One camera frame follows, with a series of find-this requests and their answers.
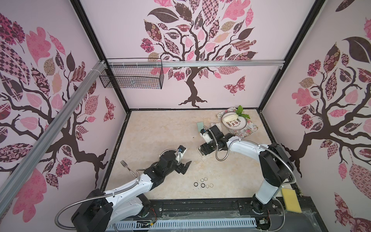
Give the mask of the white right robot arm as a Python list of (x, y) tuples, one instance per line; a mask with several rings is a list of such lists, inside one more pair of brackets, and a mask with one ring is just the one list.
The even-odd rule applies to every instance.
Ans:
[(230, 152), (237, 152), (260, 164), (264, 180), (252, 197), (251, 207), (255, 214), (264, 214), (268, 203), (276, 198), (284, 185), (296, 183), (294, 166), (279, 144), (258, 144), (231, 133), (224, 135), (216, 125), (204, 126), (200, 135), (205, 143), (198, 150), (204, 156), (214, 152), (216, 160), (224, 161)]

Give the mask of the mint green box lid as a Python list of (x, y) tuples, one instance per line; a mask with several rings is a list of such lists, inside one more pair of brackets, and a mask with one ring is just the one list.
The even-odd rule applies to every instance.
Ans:
[(197, 122), (197, 128), (199, 133), (203, 134), (205, 132), (203, 122)]

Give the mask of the clear plastic ring bag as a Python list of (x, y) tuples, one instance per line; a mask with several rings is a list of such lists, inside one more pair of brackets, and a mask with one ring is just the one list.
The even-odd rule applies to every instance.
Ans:
[(220, 123), (211, 123), (211, 126), (217, 126), (219, 130), (222, 130)]

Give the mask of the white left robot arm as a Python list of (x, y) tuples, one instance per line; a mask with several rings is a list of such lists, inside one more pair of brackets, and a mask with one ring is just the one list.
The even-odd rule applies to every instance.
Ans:
[(71, 218), (78, 232), (104, 232), (107, 227), (131, 216), (145, 217), (150, 212), (150, 201), (145, 193), (162, 184), (169, 174), (185, 174), (191, 164), (181, 163), (184, 146), (163, 152), (159, 160), (144, 170), (139, 178), (113, 190), (93, 190), (89, 201), (81, 203)]

